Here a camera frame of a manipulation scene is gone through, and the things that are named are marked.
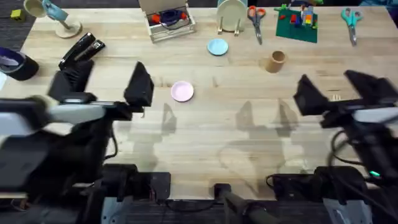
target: green lego baseplate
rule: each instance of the green lego baseplate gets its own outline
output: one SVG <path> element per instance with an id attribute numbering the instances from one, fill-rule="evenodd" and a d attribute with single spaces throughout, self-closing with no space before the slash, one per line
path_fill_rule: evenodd
<path id="1" fill-rule="evenodd" d="M 311 26 L 295 27 L 294 24 L 290 24 L 290 17 L 293 14 L 296 14 L 297 17 L 301 15 L 300 11 L 295 10 L 284 9 L 279 11 L 276 36 L 317 43 L 318 29 L 312 29 Z M 313 19 L 318 21 L 318 15 L 314 14 Z"/>

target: green led light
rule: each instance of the green led light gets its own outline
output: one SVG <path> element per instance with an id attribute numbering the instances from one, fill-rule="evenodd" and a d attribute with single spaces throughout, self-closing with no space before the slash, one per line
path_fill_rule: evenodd
<path id="1" fill-rule="evenodd" d="M 370 171 L 369 173 L 375 177 L 380 177 L 380 174 L 378 172 Z"/>

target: wooden table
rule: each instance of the wooden table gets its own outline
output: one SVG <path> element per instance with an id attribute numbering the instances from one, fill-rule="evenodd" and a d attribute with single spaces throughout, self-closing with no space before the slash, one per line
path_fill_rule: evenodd
<path id="1" fill-rule="evenodd" d="M 152 44 L 140 9 L 68 9 L 83 24 L 79 37 L 56 37 L 54 21 L 37 19 L 22 52 L 40 64 L 26 82 L 8 79 L 1 97 L 46 94 L 67 50 L 85 33 L 106 44 L 98 54 L 87 91 L 101 100 L 123 100 L 123 90 L 137 61 L 147 67 L 155 93 L 146 117 L 117 122 L 119 155 L 109 160 L 134 163 L 141 171 L 172 174 L 172 198 L 212 198 L 211 187 L 228 182 L 245 198 L 273 198 L 265 176 L 312 170 L 325 164 L 335 130 L 322 130 L 320 118 L 303 117 L 292 100 L 297 81 L 306 73 L 327 97 L 356 97 L 344 78 L 347 69 L 398 84 L 398 30 L 383 7 L 359 8 L 364 19 L 352 47 L 340 7 L 316 7 L 318 43 L 275 36 L 277 12 L 267 8 L 259 45 L 249 20 L 239 37 L 216 33 L 216 9 L 192 9 L 197 32 Z M 229 51 L 210 55 L 209 40 L 223 38 Z M 278 74 L 265 71 L 271 52 L 282 50 L 288 61 Z M 177 103 L 170 87 L 186 80 L 194 98 Z M 65 131 L 65 127 L 50 128 Z M 355 157 L 347 150 L 346 157 Z"/>

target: blue plate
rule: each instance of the blue plate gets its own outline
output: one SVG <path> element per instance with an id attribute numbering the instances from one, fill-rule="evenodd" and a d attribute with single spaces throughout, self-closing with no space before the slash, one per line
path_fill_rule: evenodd
<path id="1" fill-rule="evenodd" d="M 228 51 L 228 43 L 223 39 L 213 39 L 207 44 L 207 50 L 213 55 L 223 55 Z"/>

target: small pink dish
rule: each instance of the small pink dish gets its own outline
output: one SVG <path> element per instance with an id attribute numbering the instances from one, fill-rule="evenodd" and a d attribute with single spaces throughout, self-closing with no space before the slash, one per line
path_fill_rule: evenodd
<path id="1" fill-rule="evenodd" d="M 178 81 L 172 86 L 172 98 L 178 102 L 186 102 L 193 97 L 193 86 L 186 81 Z"/>

